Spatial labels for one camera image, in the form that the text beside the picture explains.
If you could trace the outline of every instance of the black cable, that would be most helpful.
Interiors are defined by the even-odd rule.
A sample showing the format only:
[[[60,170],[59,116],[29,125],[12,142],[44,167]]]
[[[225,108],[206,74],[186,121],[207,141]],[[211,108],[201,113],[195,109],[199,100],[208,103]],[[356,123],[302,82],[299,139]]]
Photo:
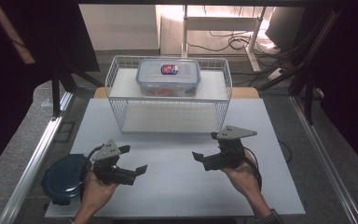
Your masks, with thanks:
[[[257,76],[257,73],[231,73],[232,76],[239,76],[239,75],[243,75],[243,76]]]
[[[255,77],[254,80],[252,80],[249,83],[248,87],[256,87],[259,80],[261,80],[265,77],[268,77],[272,71],[274,71],[275,69],[278,68],[278,66],[279,65],[277,64],[276,66],[271,66],[271,67],[267,68],[266,70],[264,70],[263,73],[260,73],[260,75]]]
[[[252,81],[252,79],[250,79],[250,80],[245,80],[245,81],[241,81],[241,82],[232,83],[232,85],[233,85],[233,86],[239,86],[239,85],[241,85],[241,84],[243,84],[243,83],[251,82],[251,81]]]
[[[320,29],[322,29],[323,24],[324,24],[323,21],[325,21],[327,12],[328,12],[328,10],[326,10],[324,15],[316,22],[316,24],[314,25],[312,30],[307,34],[307,36],[304,37],[304,39],[302,39],[301,42],[298,43],[297,46],[295,46],[293,49],[290,49],[285,52],[268,54],[268,53],[264,52],[263,50],[261,50],[260,46],[258,46],[258,47],[260,48],[260,50],[262,51],[263,54],[270,55],[270,56],[273,56],[276,58],[281,58],[281,59],[291,59],[291,58],[296,57],[297,55],[302,54],[304,52],[304,50],[306,49],[307,45],[309,44],[309,42],[312,40],[312,38],[314,38],[317,34],[319,34]]]
[[[222,48],[222,49],[208,49],[208,48],[205,48],[205,47],[203,47],[203,46],[189,44],[188,42],[187,42],[187,44],[188,44],[190,47],[200,48],[200,49],[206,49],[206,50],[216,51],[216,52],[217,52],[217,51],[222,51],[222,50],[227,49],[227,48],[229,47],[229,45],[227,45],[227,46],[225,46],[225,47]]]
[[[223,149],[223,150],[230,151],[230,152],[240,156],[240,158],[244,162],[246,162],[253,169],[253,171],[255,173],[255,178],[257,180],[258,187],[261,190],[263,181],[262,181],[262,177],[261,177],[261,174],[260,174],[260,171],[259,171],[257,157],[255,156],[254,152],[251,149],[247,148],[247,147],[239,147],[239,148],[235,149],[235,148],[231,148],[231,147],[220,146],[220,148]],[[255,160],[255,163],[252,162],[249,158],[246,157],[246,154],[244,152],[245,149],[252,153],[253,158]]]
[[[280,144],[284,145],[284,146],[287,148],[287,150],[289,151],[289,158],[286,159],[286,163],[289,163],[289,162],[292,160],[292,157],[293,157],[292,149],[291,149],[289,146],[287,146],[283,141],[281,141],[281,140],[279,140],[279,139],[278,139],[278,142],[279,142]]]
[[[238,16],[241,16],[242,7],[240,7],[240,13],[238,13]]]
[[[237,7],[234,7],[229,14],[235,14],[235,11],[237,10]]]
[[[263,59],[263,58],[275,58],[275,57],[266,56],[266,55],[261,55],[260,57],[257,57],[257,61],[258,61],[259,63],[263,64],[263,65],[266,66],[266,67],[275,66],[275,65],[277,65],[278,63],[281,63],[281,61],[282,61],[282,59],[279,59],[279,58],[278,58],[278,59],[277,59],[276,61],[274,61],[273,63],[268,64],[268,63],[264,63],[264,62],[261,61],[261,59]]]
[[[238,32],[236,34],[234,34],[234,31],[231,31],[231,35],[213,35],[211,31],[209,31],[209,34],[211,36],[220,36],[220,37],[229,37],[229,36],[233,36],[233,35],[245,35],[247,34],[248,32]]]
[[[228,39],[228,44],[231,46],[232,49],[245,49],[249,45],[249,39],[245,39],[245,38],[247,38],[247,36],[241,36],[241,37],[232,36],[231,38]],[[232,46],[232,43],[234,42],[240,42],[242,43],[242,46],[236,48]]]
[[[82,171],[80,174],[80,179],[79,179],[79,187],[80,187],[80,201],[83,199],[83,192],[84,192],[84,188],[85,188],[85,181],[86,181],[86,173],[91,172],[87,170],[87,165],[89,164],[90,158],[92,156],[92,154],[94,154],[96,151],[100,150],[104,145],[101,145],[100,147],[96,147],[94,148],[91,153],[88,155],[83,167],[82,167]]]

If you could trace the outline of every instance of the white wire basket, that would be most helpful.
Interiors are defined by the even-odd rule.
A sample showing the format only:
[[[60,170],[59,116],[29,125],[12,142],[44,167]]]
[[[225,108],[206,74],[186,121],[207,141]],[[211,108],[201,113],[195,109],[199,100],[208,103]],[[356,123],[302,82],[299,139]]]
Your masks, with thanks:
[[[122,132],[220,132],[232,93],[226,59],[187,58],[200,65],[201,82],[192,97],[143,96],[135,80],[143,59],[183,58],[116,56],[113,59],[105,88]]]

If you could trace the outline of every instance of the gray floor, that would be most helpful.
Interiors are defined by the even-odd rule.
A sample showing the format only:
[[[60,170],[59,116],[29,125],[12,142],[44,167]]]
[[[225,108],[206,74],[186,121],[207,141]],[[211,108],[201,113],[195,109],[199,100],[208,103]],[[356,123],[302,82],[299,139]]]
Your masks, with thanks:
[[[194,55],[200,56],[204,53],[195,52]],[[109,64],[114,55],[118,54],[159,55],[159,52],[158,50],[97,52],[102,72],[101,74],[91,73],[91,75],[104,83],[104,76],[107,73]],[[223,56],[228,59],[235,86],[247,86],[249,84],[247,80],[257,77],[257,74],[252,74],[251,66],[245,55],[224,54]],[[253,84],[260,85],[265,81],[266,79],[263,78]],[[267,91],[260,92],[260,97],[266,104],[279,140],[289,146],[293,153],[288,167],[307,212],[305,216],[285,216],[283,219],[286,223],[350,223],[289,100],[287,86],[290,81],[288,79]],[[41,175],[51,163],[71,149],[73,138],[76,136],[76,130],[82,120],[88,99],[95,91],[95,87],[92,87],[91,84],[81,78],[76,77],[76,83],[79,88],[71,103],[71,110],[68,111],[69,116],[66,116],[67,119],[56,135],[56,141],[53,142],[51,150],[45,158],[39,175],[36,177],[19,212],[16,223],[66,223],[66,220],[43,218],[49,199],[44,195],[39,183]],[[51,84],[49,82],[35,89],[34,103],[0,158],[0,216],[51,119],[51,99]],[[315,122],[314,127],[358,207],[358,157],[325,116],[318,100],[313,103],[312,115]],[[73,128],[73,132],[69,134],[67,131],[71,128]],[[287,147],[285,145],[281,145],[281,147],[282,153],[288,157],[289,151]],[[96,219],[94,223],[112,223],[112,221]]]

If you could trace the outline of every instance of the human hand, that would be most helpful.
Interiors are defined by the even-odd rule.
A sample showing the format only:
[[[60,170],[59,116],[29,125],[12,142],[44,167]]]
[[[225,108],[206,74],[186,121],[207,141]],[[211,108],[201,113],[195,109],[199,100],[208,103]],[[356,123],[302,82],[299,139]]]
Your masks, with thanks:
[[[245,156],[255,164],[255,159],[249,150],[245,149],[244,152]],[[272,214],[258,187],[255,171],[248,163],[243,161],[237,168],[224,168],[222,171],[228,176],[234,188],[246,197],[256,218],[268,217]]]
[[[89,172],[85,181],[82,204],[75,216],[76,224],[89,223],[98,210],[112,198],[118,184],[104,185],[93,172]]]

